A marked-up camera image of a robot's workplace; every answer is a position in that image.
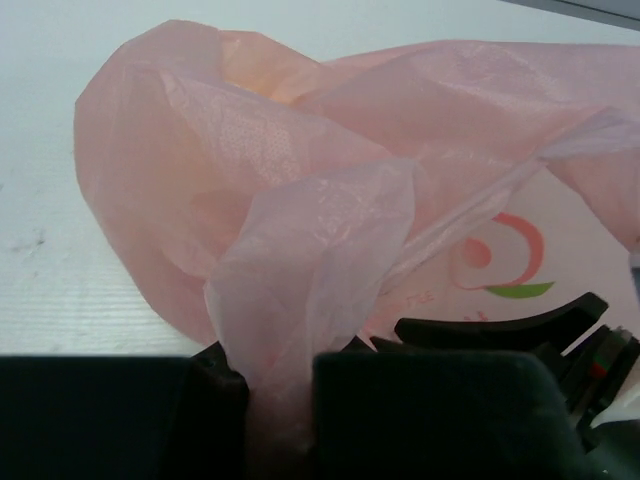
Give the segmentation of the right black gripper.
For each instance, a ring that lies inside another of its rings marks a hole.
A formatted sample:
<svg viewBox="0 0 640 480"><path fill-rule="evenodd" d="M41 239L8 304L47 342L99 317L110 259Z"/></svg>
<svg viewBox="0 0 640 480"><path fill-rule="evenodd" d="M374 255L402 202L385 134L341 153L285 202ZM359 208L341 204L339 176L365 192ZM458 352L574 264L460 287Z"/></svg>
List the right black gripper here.
<svg viewBox="0 0 640 480"><path fill-rule="evenodd" d="M402 318L396 336L420 348L532 351L550 344L562 352L595 325L609 304L592 292L534 316L499 322L446 322ZM591 423L609 407L639 359L639 340L618 327L599 327L565 357L560 389L586 450L599 440Z"/></svg>

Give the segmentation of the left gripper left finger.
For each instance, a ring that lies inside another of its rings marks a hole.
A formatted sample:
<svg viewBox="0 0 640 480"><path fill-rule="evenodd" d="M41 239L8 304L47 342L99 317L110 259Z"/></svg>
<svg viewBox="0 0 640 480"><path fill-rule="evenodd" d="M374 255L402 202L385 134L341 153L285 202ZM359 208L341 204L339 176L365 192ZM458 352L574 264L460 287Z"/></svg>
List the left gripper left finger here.
<svg viewBox="0 0 640 480"><path fill-rule="evenodd" d="M248 387L194 356L1 359L4 479L242 479Z"/></svg>

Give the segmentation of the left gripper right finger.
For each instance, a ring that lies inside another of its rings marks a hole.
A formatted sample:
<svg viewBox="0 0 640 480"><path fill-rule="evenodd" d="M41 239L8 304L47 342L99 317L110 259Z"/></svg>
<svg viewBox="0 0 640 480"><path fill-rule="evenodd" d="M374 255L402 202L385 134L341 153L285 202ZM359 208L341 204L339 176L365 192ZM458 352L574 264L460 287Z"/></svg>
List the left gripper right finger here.
<svg viewBox="0 0 640 480"><path fill-rule="evenodd" d="M313 364L317 479L584 479L550 342L344 351Z"/></svg>

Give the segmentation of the pink plastic bag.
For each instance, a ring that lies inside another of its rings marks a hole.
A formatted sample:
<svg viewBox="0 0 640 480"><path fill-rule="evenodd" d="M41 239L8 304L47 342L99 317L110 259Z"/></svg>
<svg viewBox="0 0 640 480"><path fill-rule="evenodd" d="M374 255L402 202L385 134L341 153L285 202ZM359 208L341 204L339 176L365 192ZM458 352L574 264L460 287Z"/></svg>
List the pink plastic bag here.
<svg viewBox="0 0 640 480"><path fill-rule="evenodd" d="M172 20L75 104L81 192L149 305L246 379L251 443L305 451L315 355L396 318L586 290L631 330L634 46L437 41L318 62Z"/></svg>

